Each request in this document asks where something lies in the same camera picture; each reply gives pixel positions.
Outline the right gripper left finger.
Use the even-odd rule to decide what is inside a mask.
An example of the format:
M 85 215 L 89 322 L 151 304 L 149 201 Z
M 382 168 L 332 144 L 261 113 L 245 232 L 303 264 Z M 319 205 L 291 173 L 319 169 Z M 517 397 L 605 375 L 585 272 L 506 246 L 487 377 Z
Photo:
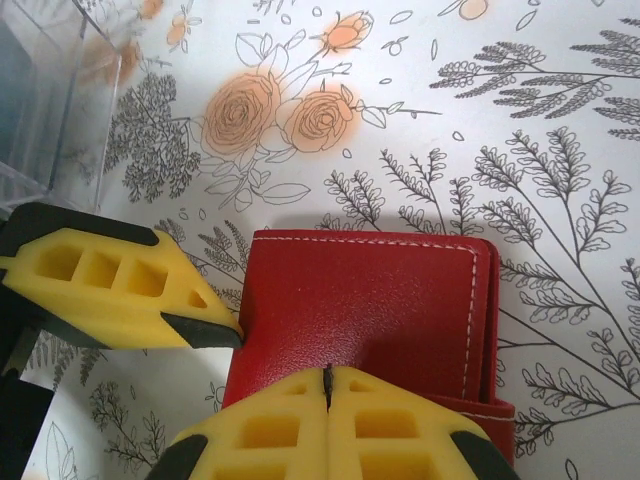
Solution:
M 323 370 L 292 374 L 182 432 L 149 479 L 326 479 Z

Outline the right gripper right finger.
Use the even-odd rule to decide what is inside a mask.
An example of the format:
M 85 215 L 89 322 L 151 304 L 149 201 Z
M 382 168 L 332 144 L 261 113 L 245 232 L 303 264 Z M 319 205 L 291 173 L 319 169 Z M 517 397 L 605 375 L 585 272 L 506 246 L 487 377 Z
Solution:
M 327 367 L 329 479 L 516 479 L 473 420 L 350 367 Z

